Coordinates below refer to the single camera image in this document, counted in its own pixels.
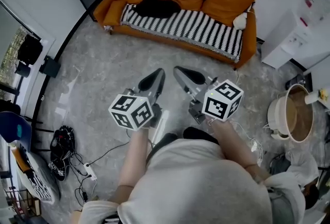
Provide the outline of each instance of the sofa armrest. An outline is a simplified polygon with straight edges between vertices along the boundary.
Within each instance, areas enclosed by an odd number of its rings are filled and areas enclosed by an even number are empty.
[[[240,60],[234,64],[235,68],[240,68],[249,61],[257,51],[257,26],[254,9],[247,13],[246,28],[243,31],[242,51]]]
[[[100,2],[100,4],[96,7],[93,14],[97,20],[97,22],[103,27],[103,21],[105,16],[107,15],[107,12],[110,8],[111,3],[115,0],[103,0]]]

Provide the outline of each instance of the chair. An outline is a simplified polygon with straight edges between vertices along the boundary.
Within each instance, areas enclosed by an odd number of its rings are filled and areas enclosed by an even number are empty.
[[[54,132],[45,129],[32,128],[27,120],[10,111],[0,112],[0,135],[7,143],[19,141],[27,152],[31,151],[32,131]],[[49,151],[44,149],[36,149],[34,151]]]

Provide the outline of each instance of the white plush toy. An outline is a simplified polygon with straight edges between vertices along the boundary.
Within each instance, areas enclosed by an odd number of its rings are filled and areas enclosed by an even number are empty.
[[[239,16],[237,16],[233,21],[233,25],[234,25],[235,29],[244,30],[246,28],[246,18],[247,17],[248,17],[247,12],[244,12],[244,13],[240,14]]]

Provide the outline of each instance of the gray marble floor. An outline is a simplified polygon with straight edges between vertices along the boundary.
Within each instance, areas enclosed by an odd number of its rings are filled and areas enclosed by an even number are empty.
[[[170,111],[167,131],[181,132],[192,125],[208,130],[205,124],[198,126],[188,114],[190,98],[175,81],[172,72],[176,65],[194,66],[204,69],[219,80],[236,82],[238,73],[229,65],[185,51],[180,48],[124,35],[109,35],[98,24],[87,18],[67,45],[61,58],[61,69],[56,79],[51,79],[45,92],[38,119],[48,128],[58,129],[61,125],[74,128],[77,152],[84,162],[90,162],[108,149],[126,143],[129,139],[124,129],[116,126],[108,107],[117,94],[131,88],[138,80],[161,67],[166,72],[166,82],[158,103]],[[284,84],[299,70],[290,63],[279,70],[260,62],[256,54],[239,70],[240,86],[244,99],[232,120],[239,122],[250,137],[258,139],[263,146],[263,167],[278,153],[292,148],[291,141],[277,141],[270,137],[270,131],[262,127],[267,123],[267,109],[278,93],[284,91]],[[307,141],[298,146],[309,149],[318,164],[323,165],[325,135],[325,113],[319,104],[314,105],[315,122]],[[237,127],[239,135],[249,139]],[[40,147],[48,147],[52,136],[40,133]],[[98,177],[92,195],[94,182],[87,179],[84,189],[91,198],[98,195],[108,199],[116,188],[126,147],[118,148],[93,165]],[[70,213],[80,210],[74,196],[79,187],[72,172],[65,182],[59,184],[62,198],[54,206],[42,205],[42,214],[50,223],[68,223]]]

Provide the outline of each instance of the wrist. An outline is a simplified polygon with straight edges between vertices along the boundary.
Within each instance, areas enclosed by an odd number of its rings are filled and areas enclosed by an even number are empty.
[[[229,128],[232,128],[232,124],[226,120],[225,122],[222,122],[218,119],[214,120],[212,123],[211,123],[211,126],[213,128],[213,130],[226,130],[226,129],[229,129]]]
[[[135,137],[148,137],[148,134],[149,134],[149,130],[148,129],[141,128],[138,131],[134,131],[132,133],[132,137],[133,136],[135,136]]]

